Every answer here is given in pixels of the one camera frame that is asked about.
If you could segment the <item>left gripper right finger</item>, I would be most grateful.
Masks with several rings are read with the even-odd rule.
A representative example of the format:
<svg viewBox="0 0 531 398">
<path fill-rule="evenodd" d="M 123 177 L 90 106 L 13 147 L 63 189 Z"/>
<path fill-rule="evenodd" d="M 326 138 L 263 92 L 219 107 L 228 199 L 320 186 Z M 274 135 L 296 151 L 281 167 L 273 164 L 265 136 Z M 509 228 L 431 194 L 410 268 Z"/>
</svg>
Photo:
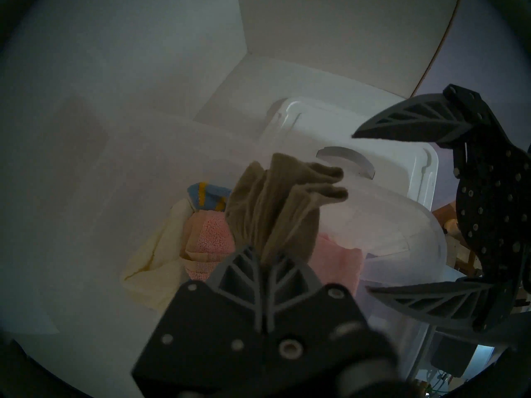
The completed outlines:
<svg viewBox="0 0 531 398">
<path fill-rule="evenodd" d="M 400 397 L 398 359 L 350 292 L 279 255 L 264 275 L 260 397 Z"/>
</svg>

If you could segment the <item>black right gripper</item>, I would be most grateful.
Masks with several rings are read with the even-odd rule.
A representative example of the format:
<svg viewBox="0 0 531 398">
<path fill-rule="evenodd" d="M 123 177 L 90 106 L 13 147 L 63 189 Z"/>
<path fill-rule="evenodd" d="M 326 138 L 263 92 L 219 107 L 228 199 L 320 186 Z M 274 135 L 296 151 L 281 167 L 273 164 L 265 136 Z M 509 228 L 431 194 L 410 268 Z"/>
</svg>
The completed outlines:
<svg viewBox="0 0 531 398">
<path fill-rule="evenodd" d="M 519 289 L 530 294 L 530 154 L 509 140 L 479 93 L 454 84 L 382 110 L 352 138 L 452 147 L 458 226 L 483 272 L 472 280 L 367 286 L 368 294 L 443 329 L 484 332 L 503 322 Z"/>
</svg>

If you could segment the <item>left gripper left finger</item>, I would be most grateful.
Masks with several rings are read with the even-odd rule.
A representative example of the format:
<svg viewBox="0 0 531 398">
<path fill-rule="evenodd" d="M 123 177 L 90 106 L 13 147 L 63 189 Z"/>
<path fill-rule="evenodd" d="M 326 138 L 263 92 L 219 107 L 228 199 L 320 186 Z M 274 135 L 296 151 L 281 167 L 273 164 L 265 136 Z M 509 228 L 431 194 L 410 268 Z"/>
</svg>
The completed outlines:
<svg viewBox="0 0 531 398">
<path fill-rule="evenodd" d="M 134 368 L 143 397 L 208 397 L 264 373 L 260 262 L 229 255 L 206 282 L 181 285 Z"/>
</svg>

